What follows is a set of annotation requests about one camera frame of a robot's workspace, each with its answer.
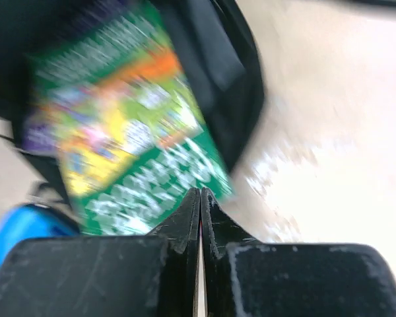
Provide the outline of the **purple 52-Storey Treehouse book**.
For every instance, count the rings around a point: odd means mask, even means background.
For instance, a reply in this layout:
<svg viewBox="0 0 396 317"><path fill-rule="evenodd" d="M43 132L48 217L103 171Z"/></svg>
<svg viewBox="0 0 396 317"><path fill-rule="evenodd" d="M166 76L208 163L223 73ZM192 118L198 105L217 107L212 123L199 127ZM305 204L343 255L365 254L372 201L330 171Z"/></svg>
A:
<svg viewBox="0 0 396 317"><path fill-rule="evenodd" d="M21 148L32 155L55 156L53 129L42 113L35 111L26 118L22 130Z"/></svg>

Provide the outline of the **green Treehouse book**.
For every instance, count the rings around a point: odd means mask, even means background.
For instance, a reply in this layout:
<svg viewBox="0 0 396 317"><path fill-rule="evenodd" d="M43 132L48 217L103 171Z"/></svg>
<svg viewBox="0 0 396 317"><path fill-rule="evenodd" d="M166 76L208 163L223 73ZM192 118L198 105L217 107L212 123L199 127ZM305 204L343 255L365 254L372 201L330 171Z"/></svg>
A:
<svg viewBox="0 0 396 317"><path fill-rule="evenodd" d="M71 205L88 235L145 234L191 188L233 188L156 7L140 1L30 57Z"/></svg>

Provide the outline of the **black student backpack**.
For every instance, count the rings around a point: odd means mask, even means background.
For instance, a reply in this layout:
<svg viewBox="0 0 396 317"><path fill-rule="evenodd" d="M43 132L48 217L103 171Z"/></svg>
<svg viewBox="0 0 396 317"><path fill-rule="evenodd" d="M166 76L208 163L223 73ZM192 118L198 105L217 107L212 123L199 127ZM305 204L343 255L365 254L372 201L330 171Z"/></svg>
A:
<svg viewBox="0 0 396 317"><path fill-rule="evenodd" d="M31 112L26 54L72 38L130 1L0 1L0 118L16 147ZM235 1L156 1L211 136L228 170L265 101L257 46Z"/></svg>

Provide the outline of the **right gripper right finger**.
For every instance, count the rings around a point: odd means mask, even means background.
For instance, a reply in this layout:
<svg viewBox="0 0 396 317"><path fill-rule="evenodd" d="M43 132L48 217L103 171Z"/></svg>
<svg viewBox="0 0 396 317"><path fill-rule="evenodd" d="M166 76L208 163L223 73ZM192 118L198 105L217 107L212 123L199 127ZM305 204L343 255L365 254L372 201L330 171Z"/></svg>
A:
<svg viewBox="0 0 396 317"><path fill-rule="evenodd" d="M264 243L201 191L208 316L396 316L396 280L365 244Z"/></svg>

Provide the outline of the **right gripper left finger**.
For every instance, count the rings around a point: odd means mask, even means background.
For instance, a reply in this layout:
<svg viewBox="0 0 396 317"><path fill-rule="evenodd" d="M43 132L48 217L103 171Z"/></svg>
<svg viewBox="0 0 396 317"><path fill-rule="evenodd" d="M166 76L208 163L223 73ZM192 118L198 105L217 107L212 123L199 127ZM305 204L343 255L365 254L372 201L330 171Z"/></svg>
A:
<svg viewBox="0 0 396 317"><path fill-rule="evenodd" d="M144 236L31 238L0 267L0 316L195 316L200 193Z"/></svg>

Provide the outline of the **blue dinosaur pencil case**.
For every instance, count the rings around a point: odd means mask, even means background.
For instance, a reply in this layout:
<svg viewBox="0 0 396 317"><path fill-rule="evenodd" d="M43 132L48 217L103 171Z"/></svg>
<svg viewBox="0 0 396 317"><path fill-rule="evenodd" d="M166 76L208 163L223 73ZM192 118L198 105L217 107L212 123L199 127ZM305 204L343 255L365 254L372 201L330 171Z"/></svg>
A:
<svg viewBox="0 0 396 317"><path fill-rule="evenodd" d="M17 205L0 222L0 266L11 249L23 240L79 233L77 222L56 208L34 203Z"/></svg>

